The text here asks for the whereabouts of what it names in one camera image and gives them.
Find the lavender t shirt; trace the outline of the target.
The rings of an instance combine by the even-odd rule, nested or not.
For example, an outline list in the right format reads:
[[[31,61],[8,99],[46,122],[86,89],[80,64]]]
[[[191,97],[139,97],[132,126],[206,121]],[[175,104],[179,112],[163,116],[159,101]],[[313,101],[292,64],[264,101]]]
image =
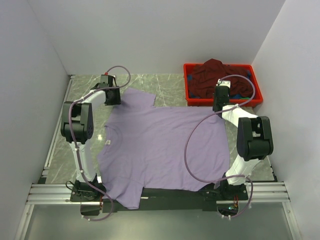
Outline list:
[[[128,88],[106,124],[97,159],[107,194],[138,209],[144,188],[198,191],[229,169],[225,122],[211,107],[155,106]]]

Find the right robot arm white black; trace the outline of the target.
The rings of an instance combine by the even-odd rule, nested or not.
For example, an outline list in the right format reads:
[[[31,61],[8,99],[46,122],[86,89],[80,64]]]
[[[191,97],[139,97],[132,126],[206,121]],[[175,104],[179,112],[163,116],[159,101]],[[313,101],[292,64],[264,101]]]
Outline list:
[[[227,86],[216,86],[213,96],[213,111],[237,128],[237,157],[225,173],[227,182],[219,187],[221,197],[230,200],[237,194],[236,186],[244,184],[259,161],[272,154],[271,121],[267,116],[257,116],[230,105]]]

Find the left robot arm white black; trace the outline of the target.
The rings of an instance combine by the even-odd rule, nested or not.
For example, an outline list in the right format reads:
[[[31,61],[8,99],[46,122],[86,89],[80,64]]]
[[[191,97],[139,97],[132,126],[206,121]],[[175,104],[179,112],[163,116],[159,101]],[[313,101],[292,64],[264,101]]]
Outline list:
[[[77,181],[93,182],[97,178],[91,154],[94,110],[102,105],[114,106],[120,103],[121,95],[118,87],[92,89],[87,95],[76,101],[63,103],[60,132],[71,147],[77,168]]]

